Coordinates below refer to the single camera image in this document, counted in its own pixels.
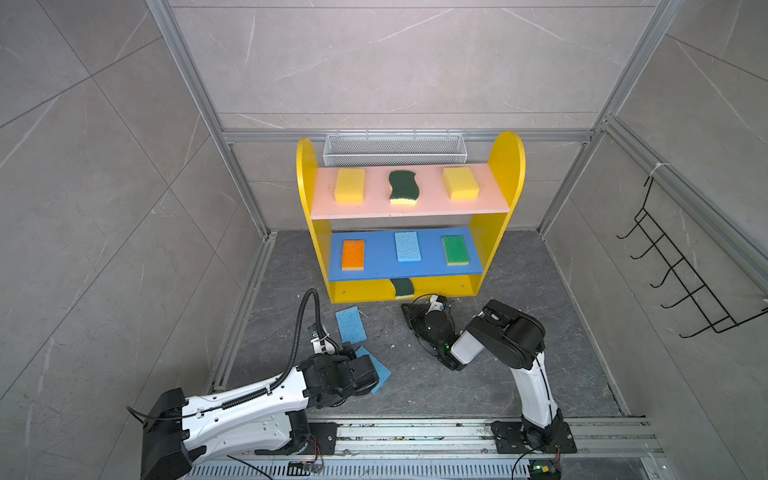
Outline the dark green sponge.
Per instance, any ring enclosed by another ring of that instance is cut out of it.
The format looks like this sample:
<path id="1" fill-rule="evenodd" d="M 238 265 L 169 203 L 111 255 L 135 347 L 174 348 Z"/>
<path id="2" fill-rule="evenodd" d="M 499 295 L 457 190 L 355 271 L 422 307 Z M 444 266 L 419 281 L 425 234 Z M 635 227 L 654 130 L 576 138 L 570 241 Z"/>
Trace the dark green sponge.
<path id="1" fill-rule="evenodd" d="M 415 294 L 413 283 L 408 278 L 395 278 L 390 280 L 396 299 L 412 298 Z"/>
<path id="2" fill-rule="evenodd" d="M 391 205 L 415 206 L 420 196 L 416 174 L 410 170 L 395 170 L 389 173 Z"/>

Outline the blue sponge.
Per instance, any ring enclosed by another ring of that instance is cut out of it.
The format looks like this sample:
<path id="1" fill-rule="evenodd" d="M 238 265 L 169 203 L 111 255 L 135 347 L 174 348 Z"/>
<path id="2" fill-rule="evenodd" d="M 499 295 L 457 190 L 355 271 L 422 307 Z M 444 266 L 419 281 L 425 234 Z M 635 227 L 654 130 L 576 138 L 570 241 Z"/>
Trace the blue sponge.
<path id="1" fill-rule="evenodd" d="M 350 307 L 335 314 L 343 343 L 358 344 L 367 339 L 361 315 L 357 307 Z"/>
<path id="2" fill-rule="evenodd" d="M 371 393 L 376 394 L 382 388 L 384 383 L 390 378 L 391 371 L 386 366 L 384 366 L 375 356 L 373 356 L 365 347 L 359 347 L 356 350 L 356 355 L 358 357 L 367 356 L 371 359 L 375 371 L 378 375 L 378 383 L 371 390 Z"/>
<path id="3" fill-rule="evenodd" d="M 397 260 L 401 263 L 419 262 L 422 260 L 418 233 L 416 231 L 399 231 L 394 233 Z"/>

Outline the bright green sponge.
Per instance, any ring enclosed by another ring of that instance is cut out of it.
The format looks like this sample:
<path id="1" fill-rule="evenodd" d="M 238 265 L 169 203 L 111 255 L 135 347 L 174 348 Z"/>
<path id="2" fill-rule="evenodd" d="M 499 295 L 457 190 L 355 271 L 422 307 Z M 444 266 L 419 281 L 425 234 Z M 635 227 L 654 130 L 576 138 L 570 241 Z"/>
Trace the bright green sponge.
<path id="1" fill-rule="evenodd" d="M 447 266 L 466 266 L 470 263 L 470 256 L 462 235 L 443 236 L 442 246 Z"/>

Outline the orange sponge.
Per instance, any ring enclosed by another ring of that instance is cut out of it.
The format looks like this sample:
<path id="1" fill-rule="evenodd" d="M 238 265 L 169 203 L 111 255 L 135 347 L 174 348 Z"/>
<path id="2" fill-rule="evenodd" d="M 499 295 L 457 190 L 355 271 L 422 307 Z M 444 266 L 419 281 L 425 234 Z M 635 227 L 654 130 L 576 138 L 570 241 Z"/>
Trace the orange sponge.
<path id="1" fill-rule="evenodd" d="M 362 239 L 342 242 L 341 270 L 362 271 L 365 268 L 365 241 Z"/>

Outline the yellow sponge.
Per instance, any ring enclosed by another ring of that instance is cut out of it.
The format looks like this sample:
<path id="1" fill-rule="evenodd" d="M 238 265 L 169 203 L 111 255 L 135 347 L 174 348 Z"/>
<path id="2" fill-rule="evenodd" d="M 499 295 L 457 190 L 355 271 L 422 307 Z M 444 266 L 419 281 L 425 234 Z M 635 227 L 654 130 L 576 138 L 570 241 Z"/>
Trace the yellow sponge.
<path id="1" fill-rule="evenodd" d="M 334 200 L 337 204 L 362 204 L 365 196 L 366 170 L 340 168 L 337 170 Z"/>
<path id="2" fill-rule="evenodd" d="M 479 184 L 469 167 L 444 168 L 442 178 L 451 201 L 474 201 L 479 195 Z"/>

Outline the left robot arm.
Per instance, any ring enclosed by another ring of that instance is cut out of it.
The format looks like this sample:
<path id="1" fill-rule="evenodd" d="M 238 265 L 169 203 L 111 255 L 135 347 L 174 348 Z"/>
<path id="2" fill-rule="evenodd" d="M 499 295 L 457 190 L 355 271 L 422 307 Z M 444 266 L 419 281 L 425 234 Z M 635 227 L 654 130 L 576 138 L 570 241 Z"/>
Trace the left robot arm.
<path id="1" fill-rule="evenodd" d="M 179 479 L 195 466 L 226 455 L 290 455 L 311 437 L 309 408 L 331 408 L 371 393 L 379 375 L 370 356 L 350 348 L 316 354 L 279 376 L 226 392 L 162 393 L 142 415 L 143 479 Z"/>

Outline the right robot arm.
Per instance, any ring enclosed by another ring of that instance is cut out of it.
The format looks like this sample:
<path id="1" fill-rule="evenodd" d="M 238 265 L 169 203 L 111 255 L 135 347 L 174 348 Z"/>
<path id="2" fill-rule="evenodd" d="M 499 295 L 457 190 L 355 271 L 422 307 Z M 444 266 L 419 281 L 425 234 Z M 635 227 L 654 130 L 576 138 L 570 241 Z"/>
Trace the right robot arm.
<path id="1" fill-rule="evenodd" d="M 488 351 L 509 367 L 522 402 L 524 438 L 550 441 L 562 424 L 562 413 L 545 368 L 544 325 L 533 316 L 498 300 L 489 300 L 458 333 L 446 297 L 400 305 L 406 325 L 445 367 L 460 371 Z"/>

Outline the yellow shelf with coloured boards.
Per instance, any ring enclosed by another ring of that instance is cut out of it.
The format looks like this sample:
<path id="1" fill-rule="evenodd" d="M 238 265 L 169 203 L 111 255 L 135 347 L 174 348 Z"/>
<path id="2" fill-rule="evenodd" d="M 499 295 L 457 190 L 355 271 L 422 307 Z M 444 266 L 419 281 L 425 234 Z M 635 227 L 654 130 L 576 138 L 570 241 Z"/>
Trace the yellow shelf with coloured boards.
<path id="1" fill-rule="evenodd" d="M 451 201 L 442 171 L 469 167 L 480 187 L 474 201 Z M 366 170 L 362 204 L 337 204 L 337 170 Z M 415 206 L 391 205 L 389 173 L 416 174 L 420 196 Z M 303 138 L 296 150 L 299 198 L 318 258 L 323 280 L 333 303 L 396 300 L 390 282 L 412 281 L 415 294 L 465 297 L 478 294 L 524 187 L 526 159 L 520 136 L 504 132 L 495 140 L 484 163 L 326 167 L 317 158 L 312 141 Z M 394 233 L 416 231 L 422 260 L 397 260 Z M 470 256 L 466 266 L 447 266 L 442 237 L 462 235 Z M 365 241 L 365 268 L 342 271 L 344 240 Z"/>

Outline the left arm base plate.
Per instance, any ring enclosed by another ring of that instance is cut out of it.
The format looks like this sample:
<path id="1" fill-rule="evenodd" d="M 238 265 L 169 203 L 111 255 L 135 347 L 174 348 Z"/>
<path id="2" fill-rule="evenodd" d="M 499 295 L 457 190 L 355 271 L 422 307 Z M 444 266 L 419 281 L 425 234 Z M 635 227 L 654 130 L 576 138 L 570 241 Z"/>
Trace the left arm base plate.
<path id="1" fill-rule="evenodd" d="M 334 455 L 339 424 L 335 422 L 310 422 L 310 439 L 305 444 L 301 455 L 315 456 L 315 447 L 318 447 L 318 456 Z"/>

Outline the aluminium mounting rail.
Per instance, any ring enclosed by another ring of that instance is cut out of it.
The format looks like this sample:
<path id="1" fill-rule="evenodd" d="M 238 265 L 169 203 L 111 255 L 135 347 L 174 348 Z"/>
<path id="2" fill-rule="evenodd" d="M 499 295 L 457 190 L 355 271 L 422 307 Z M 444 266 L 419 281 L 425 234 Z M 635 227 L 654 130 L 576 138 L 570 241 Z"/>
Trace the aluminium mounting rail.
<path id="1" fill-rule="evenodd" d="M 499 454 L 490 424 L 466 419 L 332 419 L 334 455 L 235 453 L 195 466 L 190 479 L 673 479 L 641 418 L 570 418 L 572 454 Z"/>

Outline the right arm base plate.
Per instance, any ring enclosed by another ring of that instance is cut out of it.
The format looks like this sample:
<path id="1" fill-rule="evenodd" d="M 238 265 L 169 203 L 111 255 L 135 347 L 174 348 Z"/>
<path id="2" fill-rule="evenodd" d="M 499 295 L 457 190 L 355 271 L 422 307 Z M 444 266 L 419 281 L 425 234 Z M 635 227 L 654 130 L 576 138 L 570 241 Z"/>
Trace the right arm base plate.
<path id="1" fill-rule="evenodd" d="M 522 454 L 529 450 L 545 454 L 577 452 L 570 426 L 560 415 L 547 427 L 539 427 L 525 419 L 494 421 L 490 427 L 499 454 Z"/>

